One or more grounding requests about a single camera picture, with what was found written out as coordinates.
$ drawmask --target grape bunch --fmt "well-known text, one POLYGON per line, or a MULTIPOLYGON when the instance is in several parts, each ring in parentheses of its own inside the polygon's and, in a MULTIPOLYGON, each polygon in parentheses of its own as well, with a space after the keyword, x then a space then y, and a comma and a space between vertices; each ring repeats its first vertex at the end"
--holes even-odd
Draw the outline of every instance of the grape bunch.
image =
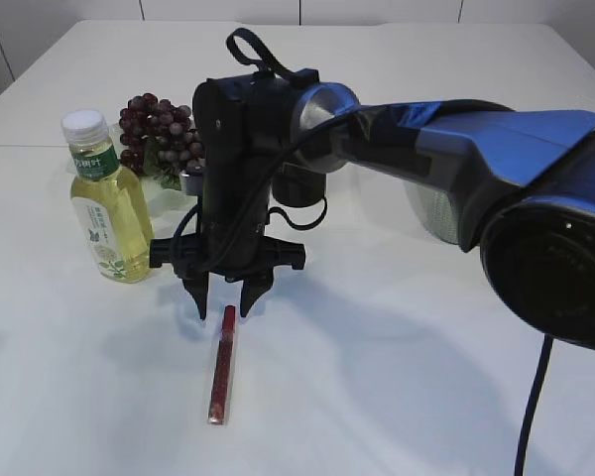
POLYGON ((146 92, 130 99, 120 116, 120 141, 128 147, 121 153, 121 163, 135 174, 147 173, 146 160, 154 162, 163 175, 173 177, 183 170, 196 171, 204 163, 203 145, 189 106, 176 107, 146 92))

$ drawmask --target wire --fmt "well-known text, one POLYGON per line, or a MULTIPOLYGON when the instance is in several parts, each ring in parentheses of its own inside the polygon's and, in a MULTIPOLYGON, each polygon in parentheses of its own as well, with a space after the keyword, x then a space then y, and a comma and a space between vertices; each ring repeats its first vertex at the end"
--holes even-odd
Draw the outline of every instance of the wire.
POLYGON ((527 457, 527 446, 529 445, 529 435, 532 431, 532 423, 534 422, 534 415, 536 414, 537 400, 542 390, 544 383, 544 376, 548 367, 548 359, 551 355, 551 348, 553 347, 553 337, 548 334, 544 335, 542 348, 539 352, 539 361, 535 369, 534 383, 532 390, 529 393, 529 400, 525 408, 525 416, 523 417, 523 426, 520 428, 520 437, 518 438, 518 451, 516 452, 516 464, 514 465, 514 476, 523 476, 525 474, 525 459, 527 457))
POLYGON ((180 235, 182 235, 185 226, 189 223, 189 220, 193 218, 193 216, 198 213, 198 203, 191 208, 191 210, 185 214, 182 218, 180 223, 178 224, 177 230, 175 234, 172 235, 172 240, 170 241, 170 263, 174 265, 175 261, 177 261, 180 257, 180 235))
POLYGON ((214 256, 208 258, 204 263, 201 263, 196 267, 196 270, 200 273, 205 271, 210 271, 214 268, 218 263, 220 263, 229 250, 236 242, 236 238, 238 237, 238 232, 240 228, 243 226, 245 219, 247 217, 247 213, 256 202, 260 193, 265 189, 265 185, 271 180, 274 173, 276 172, 277 168, 285 162, 289 156, 294 154, 304 143, 311 140, 313 137, 332 129, 333 127, 337 127, 341 124, 344 124, 348 121, 349 116, 353 113, 353 111, 349 111, 345 114, 341 114, 339 116, 333 117, 332 119, 327 120, 326 122, 322 122, 321 124, 309 129, 308 131, 302 133, 294 142, 289 144, 286 148, 284 148, 279 154, 277 154, 274 159, 269 163, 267 168, 263 171, 260 175, 258 181, 252 186, 251 191, 247 194, 247 197, 244 200, 244 203, 240 207, 240 210, 234 217, 233 221, 231 222, 231 226, 225 233, 225 239, 220 244, 220 247, 214 254, 214 256))
POLYGON ((315 228, 317 225, 319 225, 322 221, 324 221, 324 218, 326 217, 326 212, 328 211, 328 200, 326 199, 325 196, 323 196, 321 198, 324 202, 324 209, 321 210, 321 213, 319 214, 319 216, 312 222, 306 224, 306 225, 298 225, 297 223, 293 222, 289 215, 287 214, 287 212, 285 210, 283 210, 282 208, 278 207, 278 206, 274 206, 273 208, 270 208, 269 211, 267 212, 267 219, 269 219, 269 217, 271 215, 273 215, 274 213, 279 214, 280 216, 282 216, 285 221, 287 222, 287 224, 289 226, 291 226, 291 228, 293 230, 297 230, 297 231, 308 231, 308 230, 312 230, 313 228, 315 228))

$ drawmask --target white bottle cap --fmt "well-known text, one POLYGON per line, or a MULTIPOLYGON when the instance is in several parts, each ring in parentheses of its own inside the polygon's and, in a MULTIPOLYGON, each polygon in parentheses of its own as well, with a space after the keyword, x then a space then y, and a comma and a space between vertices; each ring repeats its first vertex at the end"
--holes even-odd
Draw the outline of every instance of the white bottle cap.
POLYGON ((108 138, 108 125, 99 111, 83 109, 61 120, 63 136, 69 144, 92 146, 108 138))

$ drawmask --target yellow liquid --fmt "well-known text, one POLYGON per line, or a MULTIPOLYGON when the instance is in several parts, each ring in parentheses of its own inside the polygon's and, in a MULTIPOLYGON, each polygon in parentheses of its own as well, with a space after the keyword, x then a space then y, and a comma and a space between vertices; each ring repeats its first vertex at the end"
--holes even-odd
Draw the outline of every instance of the yellow liquid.
MULTIPOLYGON (((107 140, 88 148, 70 145, 73 154, 97 156, 112 147, 107 140)), ((154 238, 146 199, 137 176, 123 166, 99 180, 76 177, 70 198, 83 197, 106 208, 125 270, 122 278, 103 276, 121 283, 136 283, 150 272, 150 240, 154 238)))

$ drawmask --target white table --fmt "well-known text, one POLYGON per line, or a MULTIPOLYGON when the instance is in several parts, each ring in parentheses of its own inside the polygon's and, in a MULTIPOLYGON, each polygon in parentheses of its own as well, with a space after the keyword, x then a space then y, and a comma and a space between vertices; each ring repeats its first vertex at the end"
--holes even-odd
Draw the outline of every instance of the white table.
MULTIPOLYGON (((238 287, 212 279, 200 325, 169 267, 132 286, 96 273, 67 199, 61 115, 113 120, 144 90, 187 101, 206 76, 246 70, 223 49, 234 27, 81 23, 0 97, 0 475, 512 474, 541 337, 495 297, 476 252, 421 229, 394 178, 348 166, 329 177, 321 227, 269 227, 306 244, 307 266, 278 270, 241 323, 225 427, 205 419, 238 287), (200 65, 156 69, 201 37, 200 65)), ((256 31, 367 103, 595 110, 595 71, 547 27, 256 31)), ((179 218, 156 218, 158 235, 179 218)), ((555 344, 527 474, 595 476, 595 352, 555 344)))

